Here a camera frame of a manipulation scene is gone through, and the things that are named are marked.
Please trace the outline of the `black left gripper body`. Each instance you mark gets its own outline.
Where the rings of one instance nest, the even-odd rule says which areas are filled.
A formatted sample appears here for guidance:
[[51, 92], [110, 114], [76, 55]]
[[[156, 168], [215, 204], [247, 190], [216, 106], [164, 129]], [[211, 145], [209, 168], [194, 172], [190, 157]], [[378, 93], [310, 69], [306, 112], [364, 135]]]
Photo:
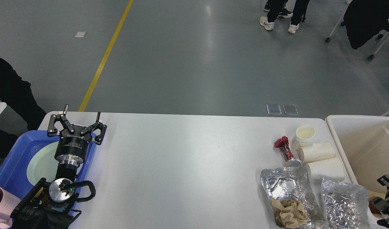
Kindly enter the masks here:
[[73, 161], [79, 165], [86, 161], [92, 135], [65, 135], [60, 137], [54, 158], [58, 162]]

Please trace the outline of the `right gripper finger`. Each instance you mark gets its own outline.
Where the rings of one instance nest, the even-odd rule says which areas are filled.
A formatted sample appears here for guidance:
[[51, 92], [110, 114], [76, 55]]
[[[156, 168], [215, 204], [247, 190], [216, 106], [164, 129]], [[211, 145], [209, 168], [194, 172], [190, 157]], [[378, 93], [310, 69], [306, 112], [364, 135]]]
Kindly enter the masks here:
[[387, 191], [389, 191], [389, 175], [385, 174], [382, 177], [377, 179], [378, 183], [382, 186], [385, 186]]
[[375, 197], [371, 200], [371, 212], [373, 214], [382, 215], [389, 207], [389, 203], [381, 197]]

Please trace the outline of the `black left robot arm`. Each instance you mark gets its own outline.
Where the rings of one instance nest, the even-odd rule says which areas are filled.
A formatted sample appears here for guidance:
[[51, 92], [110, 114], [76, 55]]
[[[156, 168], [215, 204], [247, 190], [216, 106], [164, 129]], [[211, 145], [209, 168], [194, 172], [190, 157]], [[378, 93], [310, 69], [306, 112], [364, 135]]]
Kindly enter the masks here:
[[100, 112], [89, 126], [72, 124], [66, 117], [67, 110], [68, 105], [61, 114], [51, 115], [47, 128], [48, 137], [59, 137], [55, 178], [50, 182], [41, 178], [13, 209], [13, 229], [68, 229], [81, 215], [74, 205], [96, 195], [94, 184], [79, 174], [88, 160], [89, 147], [102, 144], [107, 125], [100, 121]]

